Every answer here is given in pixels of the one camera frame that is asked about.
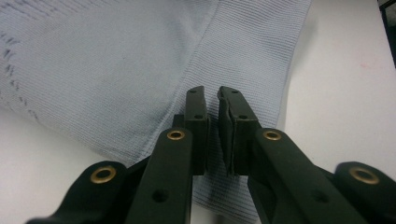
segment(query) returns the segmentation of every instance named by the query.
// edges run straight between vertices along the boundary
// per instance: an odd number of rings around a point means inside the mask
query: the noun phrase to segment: white table surface
[[[314,0],[279,118],[316,165],[361,161],[396,179],[396,72],[375,0]],[[105,158],[0,108],[0,223],[50,215]],[[191,223],[231,223],[194,205]]]

